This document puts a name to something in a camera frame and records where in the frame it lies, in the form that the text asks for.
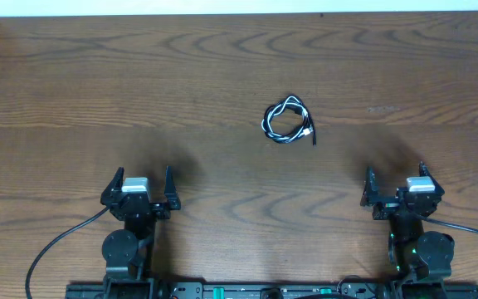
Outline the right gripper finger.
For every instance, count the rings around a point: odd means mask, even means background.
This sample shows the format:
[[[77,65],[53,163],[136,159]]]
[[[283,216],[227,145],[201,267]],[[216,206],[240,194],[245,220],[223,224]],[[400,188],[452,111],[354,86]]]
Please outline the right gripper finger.
[[[372,167],[367,167],[363,195],[360,201],[362,207],[374,206],[379,202],[379,187]]]
[[[441,195],[445,193],[443,187],[431,175],[429,168],[423,161],[420,161],[418,164],[418,172],[421,177],[428,177],[432,181],[432,184],[434,185],[434,192],[439,193]]]

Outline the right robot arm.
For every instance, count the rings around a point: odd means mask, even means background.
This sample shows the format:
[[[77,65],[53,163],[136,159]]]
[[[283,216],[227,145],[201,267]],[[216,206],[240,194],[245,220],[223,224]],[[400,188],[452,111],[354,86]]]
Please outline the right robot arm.
[[[444,279],[451,275],[453,238],[425,231],[423,220],[437,210],[445,193],[424,163],[419,175],[406,179],[393,196],[380,194],[376,174],[368,167],[360,205],[371,207],[374,220],[389,222],[388,256],[398,272],[376,291],[379,298],[447,298]]]

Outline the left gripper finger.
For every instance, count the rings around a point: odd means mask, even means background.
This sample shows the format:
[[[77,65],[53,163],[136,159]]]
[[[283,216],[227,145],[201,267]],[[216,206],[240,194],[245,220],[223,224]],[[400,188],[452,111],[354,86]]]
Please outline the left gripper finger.
[[[181,209],[181,200],[178,196],[178,191],[173,181],[173,173],[170,166],[167,166],[166,168],[164,196],[167,199],[167,203],[170,210]]]
[[[118,203],[120,195],[122,194],[122,183],[124,177],[124,168],[119,167],[113,179],[108,183],[105,190],[100,196],[100,203],[104,206],[111,206],[114,203]]]

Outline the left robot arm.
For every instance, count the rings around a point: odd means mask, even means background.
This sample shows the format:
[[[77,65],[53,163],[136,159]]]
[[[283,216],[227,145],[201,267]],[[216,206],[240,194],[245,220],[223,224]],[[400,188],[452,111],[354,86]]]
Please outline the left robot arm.
[[[170,286],[150,274],[156,223],[170,219],[171,212],[181,208],[169,167],[165,172],[164,197],[164,201],[154,203],[149,180],[126,179],[122,167],[102,192],[100,203],[124,223],[122,229],[110,233],[102,244],[106,261],[103,298],[170,297]]]

